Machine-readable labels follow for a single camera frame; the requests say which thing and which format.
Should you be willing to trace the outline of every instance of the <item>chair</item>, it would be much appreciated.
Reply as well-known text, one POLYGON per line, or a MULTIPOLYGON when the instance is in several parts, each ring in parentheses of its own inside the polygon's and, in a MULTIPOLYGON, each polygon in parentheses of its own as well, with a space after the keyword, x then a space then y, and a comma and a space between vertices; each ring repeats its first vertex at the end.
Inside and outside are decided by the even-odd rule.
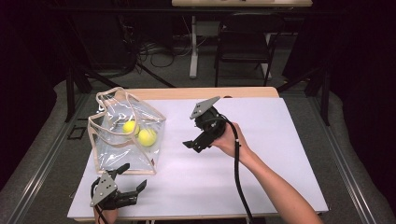
POLYGON ((215 87, 219 82, 219 62, 223 63, 267 63, 262 72, 266 86, 276 48, 276 39, 285 27, 285 21, 276 14, 260 12, 237 12, 226 16, 219 24, 218 48, 216 52, 215 87), (269 43, 266 34, 275 34, 269 43))

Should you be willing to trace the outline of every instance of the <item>clear plastic bag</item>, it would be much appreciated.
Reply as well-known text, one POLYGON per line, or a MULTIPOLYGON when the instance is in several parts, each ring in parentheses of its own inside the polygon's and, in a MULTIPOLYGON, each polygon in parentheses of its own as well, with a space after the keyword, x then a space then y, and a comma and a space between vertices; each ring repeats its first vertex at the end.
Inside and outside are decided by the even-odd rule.
POLYGON ((127 162, 125 174, 156 174, 166 118, 123 88, 99 92, 96 101, 88 133, 98 174, 127 162))

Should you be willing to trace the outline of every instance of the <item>desk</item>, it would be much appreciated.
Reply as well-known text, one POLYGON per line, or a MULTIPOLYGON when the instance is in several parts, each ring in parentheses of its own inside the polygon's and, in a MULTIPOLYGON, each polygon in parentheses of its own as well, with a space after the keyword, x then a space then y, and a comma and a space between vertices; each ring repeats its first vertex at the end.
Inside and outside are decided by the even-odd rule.
MULTIPOLYGON (((311 7, 311 0, 172 0, 174 7, 311 7)), ((191 21, 191 65, 190 78, 197 77, 198 49, 196 42, 196 18, 192 16, 191 21)), ((268 64, 262 64, 265 74, 268 64)))
MULTIPOLYGON (((115 180, 121 192, 134 190, 141 181, 148 180, 146 188, 139 195, 137 205, 120 209, 120 219, 246 216, 233 180, 233 158, 213 147, 198 154, 181 143, 194 139, 200 133, 194 127, 193 120, 189 119, 195 104, 216 95, 233 97, 220 99, 215 108, 228 119, 240 124, 250 147, 290 182, 312 204, 315 211, 328 211, 289 111, 283 99, 278 97, 276 89, 257 87, 128 91, 161 111, 167 121, 157 166, 158 173, 118 175, 115 180)), ((93 220, 93 211, 89 206, 90 189, 97 176, 91 155, 68 217, 77 221, 93 220)), ((262 187, 242 165, 240 177, 252 215, 275 215, 276 210, 262 187)))

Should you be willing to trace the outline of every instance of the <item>yellow tennis ball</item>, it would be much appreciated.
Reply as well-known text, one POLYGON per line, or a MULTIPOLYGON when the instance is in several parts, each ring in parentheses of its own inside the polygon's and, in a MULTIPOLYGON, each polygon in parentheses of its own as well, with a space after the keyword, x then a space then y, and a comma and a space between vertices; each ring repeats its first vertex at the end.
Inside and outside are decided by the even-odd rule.
MULTIPOLYGON (((136 121, 134 120, 128 120, 125 122, 125 124, 122 126, 122 131, 124 133, 131 133, 134 130, 134 126, 136 125, 136 121)), ((137 124, 136 129, 134 130, 134 134, 138 134, 140 131, 140 127, 137 124)))
POLYGON ((137 136, 137 141, 139 141, 143 147, 152 146, 156 140, 157 134, 152 129, 142 129, 137 136))

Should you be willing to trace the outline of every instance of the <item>white tabletop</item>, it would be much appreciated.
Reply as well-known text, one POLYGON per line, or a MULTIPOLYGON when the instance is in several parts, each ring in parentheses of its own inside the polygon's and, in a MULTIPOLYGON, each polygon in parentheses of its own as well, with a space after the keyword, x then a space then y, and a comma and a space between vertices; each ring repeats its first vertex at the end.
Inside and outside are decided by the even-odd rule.
POLYGON ((172 0, 174 7, 311 7, 311 0, 172 0))
MULTIPOLYGON (((233 158, 215 147, 196 153, 182 144, 201 133, 189 117, 195 104, 202 100, 147 100, 166 116, 158 173, 117 176, 115 181, 121 192, 135 190, 141 181, 148 181, 137 205, 120 209, 121 219, 246 216, 233 179, 233 158)), ((291 183, 315 211, 328 211, 283 99, 223 98, 214 107, 240 124, 250 147, 291 183)), ((90 190, 97 176, 91 155, 68 217, 93 219, 90 190)), ((243 165, 240 179, 253 216, 276 214, 256 178, 243 165)))

